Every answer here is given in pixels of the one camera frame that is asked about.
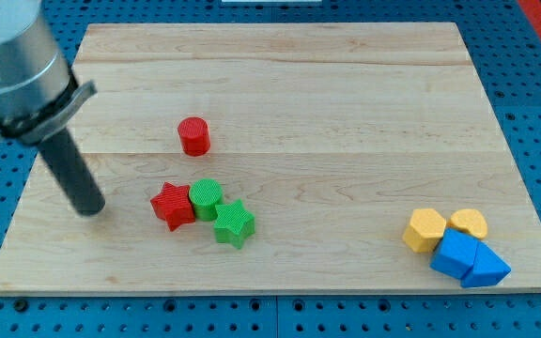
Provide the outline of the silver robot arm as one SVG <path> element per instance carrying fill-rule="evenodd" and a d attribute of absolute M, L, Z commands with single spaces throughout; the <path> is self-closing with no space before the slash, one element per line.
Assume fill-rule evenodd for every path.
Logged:
<path fill-rule="evenodd" d="M 39 0 L 0 0 L 0 137 L 38 144 L 97 93 L 79 84 Z"/>

